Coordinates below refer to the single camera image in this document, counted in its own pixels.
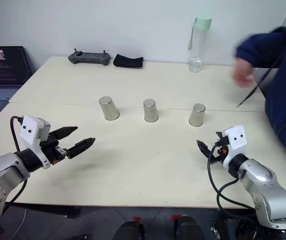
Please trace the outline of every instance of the laptop screen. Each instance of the laptop screen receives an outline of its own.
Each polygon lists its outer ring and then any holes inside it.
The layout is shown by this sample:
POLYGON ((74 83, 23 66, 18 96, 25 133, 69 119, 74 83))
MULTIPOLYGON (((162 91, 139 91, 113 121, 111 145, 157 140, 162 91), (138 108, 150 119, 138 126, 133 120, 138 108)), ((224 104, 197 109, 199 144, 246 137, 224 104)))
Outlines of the laptop screen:
POLYGON ((22 86, 31 76, 22 46, 0 46, 0 87, 22 86))

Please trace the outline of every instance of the green bottle cap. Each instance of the green bottle cap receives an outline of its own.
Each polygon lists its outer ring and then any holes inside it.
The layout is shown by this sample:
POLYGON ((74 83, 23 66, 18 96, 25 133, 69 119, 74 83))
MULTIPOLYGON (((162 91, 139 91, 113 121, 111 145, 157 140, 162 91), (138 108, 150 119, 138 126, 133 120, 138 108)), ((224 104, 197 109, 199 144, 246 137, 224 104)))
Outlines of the green bottle cap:
POLYGON ((207 31, 210 29, 212 22, 211 17, 196 17, 195 18, 195 25, 198 30, 207 31))

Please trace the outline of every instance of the blue sleeve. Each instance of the blue sleeve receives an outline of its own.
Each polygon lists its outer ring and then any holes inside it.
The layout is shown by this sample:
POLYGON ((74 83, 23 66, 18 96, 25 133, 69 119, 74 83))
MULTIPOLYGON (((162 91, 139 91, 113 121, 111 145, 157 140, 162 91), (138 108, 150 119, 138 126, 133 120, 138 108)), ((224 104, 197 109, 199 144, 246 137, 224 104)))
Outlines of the blue sleeve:
POLYGON ((236 49, 236 57, 248 61, 254 68, 270 68, 285 47, 286 27, 280 27, 248 38, 236 49))

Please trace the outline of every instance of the red object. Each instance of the red object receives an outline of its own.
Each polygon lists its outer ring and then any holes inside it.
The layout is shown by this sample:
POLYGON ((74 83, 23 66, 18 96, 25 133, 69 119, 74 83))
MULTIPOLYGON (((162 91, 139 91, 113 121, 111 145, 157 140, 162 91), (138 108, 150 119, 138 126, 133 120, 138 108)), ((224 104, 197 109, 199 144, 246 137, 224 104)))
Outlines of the red object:
POLYGON ((141 220, 142 220, 142 218, 141 218, 140 216, 134 216, 134 217, 133 217, 133 220, 134 220, 134 221, 137 221, 138 223, 140 223, 141 220))
POLYGON ((181 217, 181 215, 172 215, 171 221, 174 223, 176 220, 178 220, 181 217))

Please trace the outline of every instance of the blue jacket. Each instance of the blue jacket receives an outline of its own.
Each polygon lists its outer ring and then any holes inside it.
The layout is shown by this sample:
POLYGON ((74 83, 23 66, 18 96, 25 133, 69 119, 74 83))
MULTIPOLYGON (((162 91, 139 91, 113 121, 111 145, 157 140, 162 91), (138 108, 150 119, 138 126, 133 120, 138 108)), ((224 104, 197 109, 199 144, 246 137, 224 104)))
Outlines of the blue jacket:
POLYGON ((279 70, 268 88, 265 111, 286 148, 286 27, 251 36, 237 48, 236 56, 256 68, 270 68, 280 59, 279 70))

